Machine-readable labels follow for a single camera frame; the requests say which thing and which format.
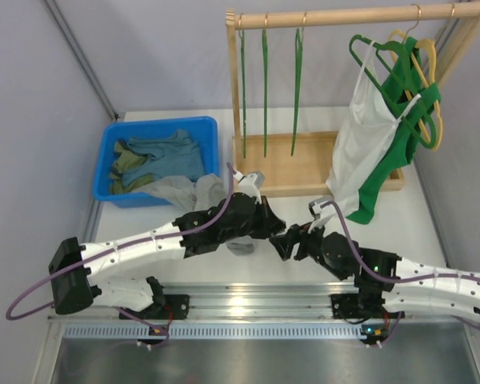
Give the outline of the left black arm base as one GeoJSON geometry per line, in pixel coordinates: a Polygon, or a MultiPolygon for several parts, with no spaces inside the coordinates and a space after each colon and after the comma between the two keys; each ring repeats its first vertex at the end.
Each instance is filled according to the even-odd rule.
{"type": "Polygon", "coordinates": [[[146,282],[151,288],[153,302],[140,312],[124,308],[125,312],[143,320],[187,319],[190,308],[188,294],[165,294],[163,286],[154,277],[148,277],[146,282]]]}

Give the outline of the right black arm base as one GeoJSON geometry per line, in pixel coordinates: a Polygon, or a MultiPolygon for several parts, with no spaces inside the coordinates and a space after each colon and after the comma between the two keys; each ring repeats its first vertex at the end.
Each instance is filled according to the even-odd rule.
{"type": "Polygon", "coordinates": [[[331,309],[334,319],[341,319],[351,324],[360,324],[370,319],[389,319],[383,307],[381,291],[362,290],[357,293],[332,294],[331,309]]]}

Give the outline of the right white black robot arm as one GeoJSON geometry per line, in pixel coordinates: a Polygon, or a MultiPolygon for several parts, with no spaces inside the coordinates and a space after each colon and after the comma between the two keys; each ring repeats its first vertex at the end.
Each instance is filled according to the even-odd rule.
{"type": "Polygon", "coordinates": [[[270,243],[282,260],[311,258],[338,280],[352,280],[356,293],[331,300],[335,318],[434,314],[480,327],[480,272],[428,266],[307,226],[293,225],[270,243]]]}

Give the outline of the grey tank top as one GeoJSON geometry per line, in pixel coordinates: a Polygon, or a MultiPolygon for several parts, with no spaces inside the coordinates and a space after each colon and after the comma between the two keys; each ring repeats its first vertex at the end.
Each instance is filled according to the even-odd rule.
{"type": "MultiPolygon", "coordinates": [[[[187,257],[214,252],[221,245],[211,238],[208,229],[225,212],[232,194],[226,192],[224,183],[216,175],[201,176],[196,182],[184,176],[169,176],[135,192],[163,198],[184,209],[186,213],[177,220],[177,227],[184,233],[182,244],[187,257]]],[[[255,250],[255,241],[247,236],[225,244],[237,256],[252,254],[255,250]]]]}

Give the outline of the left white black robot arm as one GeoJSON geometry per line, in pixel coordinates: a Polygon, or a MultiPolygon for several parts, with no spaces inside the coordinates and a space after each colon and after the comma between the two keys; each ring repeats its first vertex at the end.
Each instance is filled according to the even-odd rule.
{"type": "Polygon", "coordinates": [[[150,232],[101,243],[65,239],[48,267],[54,310],[68,315],[92,306],[121,307],[155,318],[165,307],[162,285],[152,275],[132,278],[126,272],[213,253],[236,238],[266,240],[285,228],[266,197],[237,192],[150,232]]]}

